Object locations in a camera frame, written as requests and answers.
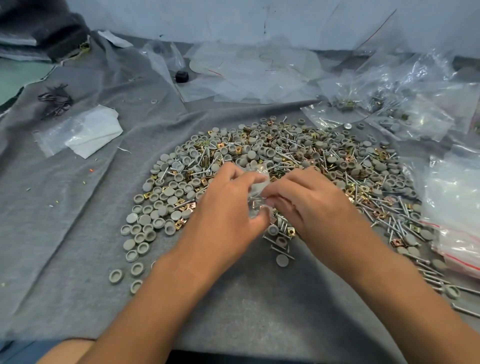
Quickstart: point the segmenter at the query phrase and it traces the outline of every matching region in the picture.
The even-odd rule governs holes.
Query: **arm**
[[[249,219],[247,206],[250,186],[264,180],[225,163],[177,245],[157,260],[135,297],[79,364],[165,362],[192,309],[268,227],[268,211]]]
[[[295,170],[262,195],[312,253],[360,295],[409,363],[474,363],[480,335],[390,250],[345,194],[314,168]]]

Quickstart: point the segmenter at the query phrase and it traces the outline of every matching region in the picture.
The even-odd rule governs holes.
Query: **black plastic cap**
[[[188,82],[188,72],[178,71],[175,75],[175,81],[177,81],[178,84],[184,84],[185,82]]]

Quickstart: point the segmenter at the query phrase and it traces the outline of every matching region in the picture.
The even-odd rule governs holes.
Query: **gray fabric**
[[[43,105],[35,99],[45,86],[60,83],[69,85],[77,102],[70,113],[97,103],[115,108],[123,135],[87,160],[70,150],[45,159],[30,134],[42,126]],[[159,103],[152,105],[152,99]],[[269,115],[298,119],[306,104],[187,114],[134,49],[113,50],[96,37],[91,55],[28,86],[0,123],[0,281],[6,283],[0,288],[0,335],[98,337],[130,299],[133,278],[120,227],[160,154],[213,126],[230,128]],[[187,107],[220,106],[227,104],[200,100]],[[139,259],[147,272],[177,238],[159,234],[151,252]],[[176,348],[322,363],[404,361],[376,316],[302,242],[292,244],[297,260],[286,269],[276,265],[268,248],[256,240],[224,274],[195,309]],[[108,273],[115,268],[127,274],[111,286]]]

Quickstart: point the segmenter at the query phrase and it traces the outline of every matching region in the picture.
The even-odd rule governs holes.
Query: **forearm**
[[[214,279],[191,270],[174,250],[154,265],[135,297],[81,359],[92,363],[161,363],[188,315]]]
[[[407,258],[380,253],[347,278],[390,332],[409,363],[473,363],[480,336],[465,324]]]

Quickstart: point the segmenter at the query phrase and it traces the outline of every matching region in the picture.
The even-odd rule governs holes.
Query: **white wall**
[[[181,42],[354,49],[397,9],[413,51],[442,46],[480,58],[479,0],[67,0],[91,29]]]

